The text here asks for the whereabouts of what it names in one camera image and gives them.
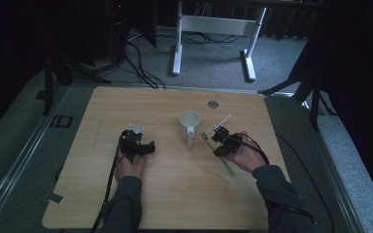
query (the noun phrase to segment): wooden table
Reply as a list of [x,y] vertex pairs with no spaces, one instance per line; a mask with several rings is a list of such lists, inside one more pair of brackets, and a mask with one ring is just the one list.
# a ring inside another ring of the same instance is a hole
[[[209,101],[219,107],[211,109]],[[227,114],[230,133],[246,130],[271,164],[288,177],[262,96],[202,90],[97,87],[93,91],[43,218],[47,228],[90,228],[104,198],[120,133],[128,124],[146,128],[142,143],[155,141],[143,178],[142,229],[266,229],[267,212],[255,179],[229,163],[232,177],[201,138],[187,150],[178,134],[179,115],[201,115],[208,131]],[[113,182],[111,198],[115,193]]]

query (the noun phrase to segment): equipment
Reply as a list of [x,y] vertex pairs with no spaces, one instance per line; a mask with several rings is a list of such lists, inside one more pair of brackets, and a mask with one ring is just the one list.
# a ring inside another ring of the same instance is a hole
[[148,145],[141,144],[142,133],[135,133],[133,130],[123,130],[119,137],[117,153],[120,149],[122,153],[126,154],[129,161],[133,162],[136,154],[144,155],[155,152],[154,141]]

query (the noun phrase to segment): cable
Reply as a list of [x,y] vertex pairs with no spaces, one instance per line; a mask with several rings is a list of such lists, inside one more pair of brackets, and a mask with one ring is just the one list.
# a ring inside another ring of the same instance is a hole
[[254,140],[253,138],[251,138],[250,136],[248,136],[248,135],[246,135],[246,134],[242,134],[242,133],[236,133],[236,134],[237,134],[237,135],[246,136],[247,138],[251,139],[251,140],[256,144],[256,146],[257,146],[258,148],[254,147],[254,146],[252,146],[252,145],[250,145],[250,144],[248,144],[248,143],[245,143],[245,142],[243,142],[243,141],[237,140],[237,139],[235,139],[235,138],[233,138],[233,137],[229,137],[229,136],[228,136],[227,138],[228,138],[229,140],[232,140],[232,141],[238,142],[238,143],[240,143],[241,145],[245,145],[245,146],[251,148],[252,150],[255,150],[256,152],[258,152],[258,153],[261,155],[261,157],[263,158],[263,160],[265,161],[265,163],[266,163],[267,165],[269,165],[269,159],[268,159],[268,157],[266,156],[265,152],[262,151],[261,147],[260,147],[259,144],[256,142],[256,140]]
[[196,40],[190,39],[190,38],[185,37],[185,36],[182,37],[185,41],[187,41],[191,44],[196,44],[196,45],[233,43],[240,38],[239,36],[227,36],[225,39],[222,39],[222,40],[214,40],[214,39],[211,38],[210,35],[202,33],[202,32],[186,32],[185,34],[189,35],[189,36],[200,36],[200,37],[202,37],[203,38],[202,41],[196,41]]
[[305,163],[302,161],[301,157],[296,152],[295,148],[283,136],[281,136],[279,134],[276,134],[276,135],[277,135],[277,138],[281,139],[283,142],[285,142],[289,146],[289,148],[292,150],[292,152],[298,158],[299,162],[301,163],[302,167],[304,168],[305,172],[307,173],[308,178],[310,179],[314,189],[317,191],[318,195],[320,196],[322,204],[325,207],[326,213],[328,214],[329,221],[330,221],[330,224],[331,224],[331,232],[334,232],[334,219],[333,219],[333,216],[331,214],[331,211],[329,210],[328,206],[326,205],[325,201],[323,200],[323,197],[322,197],[320,191],[318,190],[317,184],[314,182],[310,172],[308,171],[307,167],[305,166]]
[[105,204],[107,204],[107,202],[109,200],[109,195],[110,195],[110,192],[111,192],[111,185],[112,185],[112,180],[114,178],[115,168],[126,157],[126,155],[124,155],[120,160],[118,160],[118,153],[119,153],[119,145],[117,146],[117,152],[114,156],[114,162],[112,163],[110,175],[109,175],[109,178],[108,178],[107,190],[105,192],[104,201],[102,203],[102,207],[101,207],[101,210],[99,211],[98,217],[96,218],[95,222],[93,223],[93,226],[92,226],[92,229],[90,230],[90,233],[94,233],[96,231],[96,229],[98,228],[99,221],[101,220],[101,217],[102,217],[102,209],[104,209]]
[[139,57],[138,58],[138,65],[135,65],[129,59],[128,56],[125,55],[124,57],[129,62],[129,64],[133,67],[133,69],[136,71],[136,74],[138,75],[138,77],[140,77],[145,83],[147,83],[153,89],[159,89],[158,83],[161,84],[163,86],[163,88],[165,89],[166,86],[165,86],[165,83],[163,82],[162,79],[160,79],[157,76],[152,75],[150,72],[144,70],[144,68],[142,66],[142,55],[141,55],[141,51],[139,50],[139,48],[137,46],[133,45],[132,43],[128,42],[127,44],[129,46],[135,48],[136,51],[137,51],[137,54],[138,54],[138,57]]

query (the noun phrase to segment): person's right hand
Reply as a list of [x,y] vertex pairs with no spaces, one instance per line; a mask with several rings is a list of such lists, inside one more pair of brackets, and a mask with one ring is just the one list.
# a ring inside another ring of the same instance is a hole
[[126,176],[142,179],[145,164],[147,162],[146,155],[141,156],[138,163],[134,164],[131,163],[131,161],[126,158],[126,155],[119,150],[118,160],[120,163],[118,163],[117,167],[115,168],[115,179],[117,179],[117,181]]
[[[250,144],[251,146],[259,149],[259,146],[249,137],[247,137],[247,132],[242,131],[241,135],[242,141],[244,143]],[[225,159],[235,163],[238,167],[246,172],[252,172],[256,168],[265,165],[265,161],[262,156],[255,150],[249,148],[248,146],[241,145],[239,150],[236,153],[231,153],[224,157]]]

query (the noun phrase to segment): metal stand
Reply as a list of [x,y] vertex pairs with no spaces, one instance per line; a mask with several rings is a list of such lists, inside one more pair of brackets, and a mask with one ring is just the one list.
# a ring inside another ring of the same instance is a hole
[[181,74],[181,56],[183,45],[181,44],[183,31],[203,32],[213,34],[226,34],[234,36],[251,37],[247,50],[244,50],[244,61],[251,81],[256,80],[254,64],[251,55],[254,51],[256,39],[261,28],[266,8],[261,8],[256,20],[242,20],[218,17],[195,17],[183,16],[183,2],[178,3],[177,36],[178,42],[175,47],[174,66],[172,73],[176,76]]

